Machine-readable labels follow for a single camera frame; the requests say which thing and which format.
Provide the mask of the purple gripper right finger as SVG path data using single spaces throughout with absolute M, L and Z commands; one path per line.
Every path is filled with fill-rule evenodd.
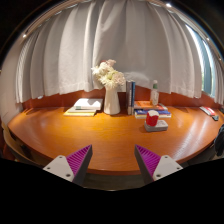
M 139 145 L 135 146 L 134 154 L 145 184 L 152 183 L 182 169 L 168 155 L 159 156 Z

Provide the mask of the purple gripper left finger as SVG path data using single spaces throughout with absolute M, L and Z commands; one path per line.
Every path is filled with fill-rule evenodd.
M 92 146 L 88 145 L 68 156 L 57 156 L 44 167 L 44 170 L 81 186 L 92 154 Z

